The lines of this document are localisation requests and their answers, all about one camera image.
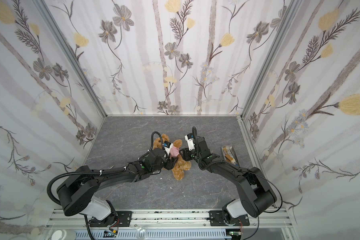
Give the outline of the pink bear hoodie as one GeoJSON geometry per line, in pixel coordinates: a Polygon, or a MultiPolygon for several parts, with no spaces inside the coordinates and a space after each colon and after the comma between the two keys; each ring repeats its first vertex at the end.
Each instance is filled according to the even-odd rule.
{"type": "Polygon", "coordinates": [[[178,147],[172,146],[172,148],[170,149],[170,156],[172,158],[177,158],[179,154],[180,154],[180,149],[178,147]]]}

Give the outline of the brown plush teddy bear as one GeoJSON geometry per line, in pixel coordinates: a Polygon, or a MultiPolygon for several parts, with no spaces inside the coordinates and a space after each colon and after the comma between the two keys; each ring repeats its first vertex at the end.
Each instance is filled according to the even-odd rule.
{"type": "MultiPolygon", "coordinates": [[[[173,146],[178,147],[179,149],[182,147],[182,145],[183,145],[182,140],[175,140],[173,142],[173,146]]],[[[175,165],[172,168],[172,172],[173,172],[174,178],[177,181],[180,181],[184,178],[185,171],[189,171],[191,169],[192,163],[185,161],[183,159],[183,157],[181,156],[181,154],[179,154],[178,157],[174,158],[174,159],[175,159],[175,165]]]]}

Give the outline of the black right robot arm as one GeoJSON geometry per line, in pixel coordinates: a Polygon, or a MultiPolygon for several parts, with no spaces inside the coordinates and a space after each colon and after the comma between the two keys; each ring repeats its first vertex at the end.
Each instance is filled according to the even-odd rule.
{"type": "Polygon", "coordinates": [[[220,175],[236,186],[239,198],[223,207],[228,218],[236,219],[244,215],[256,218],[277,202],[270,182],[260,169],[245,169],[211,153],[203,137],[188,134],[185,140],[188,147],[180,150],[185,161],[194,160],[202,171],[220,175]]]}

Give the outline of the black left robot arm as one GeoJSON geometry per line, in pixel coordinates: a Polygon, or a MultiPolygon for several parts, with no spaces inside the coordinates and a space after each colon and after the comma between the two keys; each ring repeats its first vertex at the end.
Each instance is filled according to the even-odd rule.
{"type": "Polygon", "coordinates": [[[94,170],[82,166],[75,172],[53,178],[48,184],[47,193],[53,202],[63,208],[65,216],[86,215],[109,225],[117,218],[117,211],[110,201],[100,200],[94,194],[118,184],[142,181],[163,168],[171,170],[178,156],[179,153],[172,155],[156,148],[137,161],[114,170],[94,170]]]}

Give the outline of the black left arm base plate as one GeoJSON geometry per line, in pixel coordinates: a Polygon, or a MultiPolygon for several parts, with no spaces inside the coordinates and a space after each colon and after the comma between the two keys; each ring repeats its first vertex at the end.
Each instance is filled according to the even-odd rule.
{"type": "Polygon", "coordinates": [[[89,220],[90,227],[129,227],[132,220],[132,211],[117,211],[111,213],[104,220],[97,220],[96,218],[91,218],[89,220]]]}

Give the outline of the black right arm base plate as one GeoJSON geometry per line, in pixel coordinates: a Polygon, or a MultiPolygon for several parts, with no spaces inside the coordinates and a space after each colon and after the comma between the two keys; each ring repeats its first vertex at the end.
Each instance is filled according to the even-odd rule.
{"type": "Polygon", "coordinates": [[[223,210],[209,211],[207,220],[210,221],[212,227],[246,227],[250,225],[248,215],[233,218],[223,210]]]}

